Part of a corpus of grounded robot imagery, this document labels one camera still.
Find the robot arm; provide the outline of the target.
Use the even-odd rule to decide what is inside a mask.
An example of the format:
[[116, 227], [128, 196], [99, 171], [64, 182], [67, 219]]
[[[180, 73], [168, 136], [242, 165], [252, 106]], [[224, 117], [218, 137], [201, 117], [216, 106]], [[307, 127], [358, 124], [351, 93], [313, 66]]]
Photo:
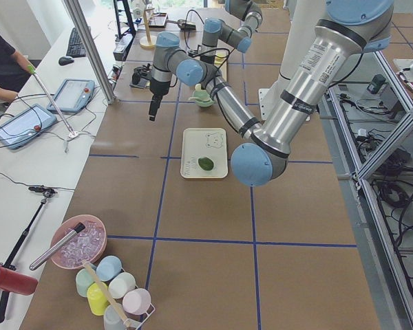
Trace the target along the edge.
[[214, 65], [215, 49], [219, 42], [241, 53], [247, 52], [252, 35], [263, 21], [261, 9], [253, 1], [226, 1], [225, 10], [239, 19], [242, 25], [235, 29], [222, 19], [206, 18], [200, 51], [194, 57], [180, 47], [178, 35], [169, 31], [157, 35], [149, 74], [149, 89], [153, 94], [167, 94], [173, 76], [187, 86], [205, 85], [219, 76], [220, 72]]
[[390, 42], [392, 1], [326, 1], [315, 25], [315, 39], [295, 66], [286, 86], [275, 82], [260, 89], [263, 119], [257, 119], [237, 97], [214, 64], [218, 42], [246, 52], [263, 21], [253, 1], [227, 1], [226, 11], [242, 24], [232, 28], [222, 19], [204, 22], [202, 48], [189, 56], [177, 35], [158, 34], [150, 76], [152, 99], [149, 117], [154, 120], [173, 77], [188, 85], [201, 85], [215, 100], [231, 127], [244, 139], [231, 156], [234, 175], [247, 186], [261, 186], [286, 169], [290, 143], [337, 73], [353, 54], [362, 55], [386, 48]]

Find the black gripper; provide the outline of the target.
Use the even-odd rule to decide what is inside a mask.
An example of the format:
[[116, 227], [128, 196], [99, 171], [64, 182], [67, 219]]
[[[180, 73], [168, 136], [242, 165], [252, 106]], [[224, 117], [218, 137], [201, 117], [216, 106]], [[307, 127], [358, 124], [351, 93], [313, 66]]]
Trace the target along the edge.
[[150, 80], [151, 78], [151, 64], [147, 63], [146, 65], [141, 65], [136, 67], [131, 77], [131, 81], [137, 82], [141, 78]]
[[162, 90], [152, 92], [152, 98], [149, 105], [149, 120], [154, 121], [156, 119], [163, 96], [164, 94]]

